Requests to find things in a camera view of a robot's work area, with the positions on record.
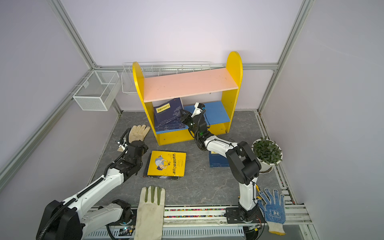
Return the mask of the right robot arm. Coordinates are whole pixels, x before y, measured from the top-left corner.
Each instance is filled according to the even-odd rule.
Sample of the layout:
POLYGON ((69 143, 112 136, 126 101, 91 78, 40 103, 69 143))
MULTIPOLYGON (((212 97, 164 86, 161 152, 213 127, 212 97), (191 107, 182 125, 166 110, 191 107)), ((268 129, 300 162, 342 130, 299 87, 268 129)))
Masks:
POLYGON ((239 219, 250 223, 257 217, 256 182, 261 163, 247 142, 230 142, 209 131, 205 121, 205 107, 195 108, 193 113, 180 110, 181 122, 188 127, 194 142, 202 151, 215 152, 225 157, 231 173, 240 187, 239 219))

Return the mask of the navy book one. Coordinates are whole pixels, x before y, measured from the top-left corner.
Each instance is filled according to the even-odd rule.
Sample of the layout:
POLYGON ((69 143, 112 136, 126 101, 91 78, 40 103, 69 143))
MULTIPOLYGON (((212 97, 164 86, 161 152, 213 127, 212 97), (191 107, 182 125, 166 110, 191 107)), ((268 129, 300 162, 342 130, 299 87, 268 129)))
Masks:
POLYGON ((179 119, 183 108, 184 106, 180 98, 174 98, 162 105, 154 107, 155 126, 163 126, 179 119))

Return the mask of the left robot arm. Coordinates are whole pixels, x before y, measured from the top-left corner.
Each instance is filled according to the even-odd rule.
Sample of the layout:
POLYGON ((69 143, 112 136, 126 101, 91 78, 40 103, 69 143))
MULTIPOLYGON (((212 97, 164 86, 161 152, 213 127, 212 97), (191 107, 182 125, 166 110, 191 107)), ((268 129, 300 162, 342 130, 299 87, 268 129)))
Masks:
POLYGON ((133 218, 131 205, 114 200, 94 212, 89 210, 111 190, 141 169, 142 156, 148 146, 142 141, 126 145, 122 154, 111 162, 93 183, 59 202, 49 203, 43 213, 36 238, 38 240, 82 240, 95 230, 111 223, 129 224, 133 218))

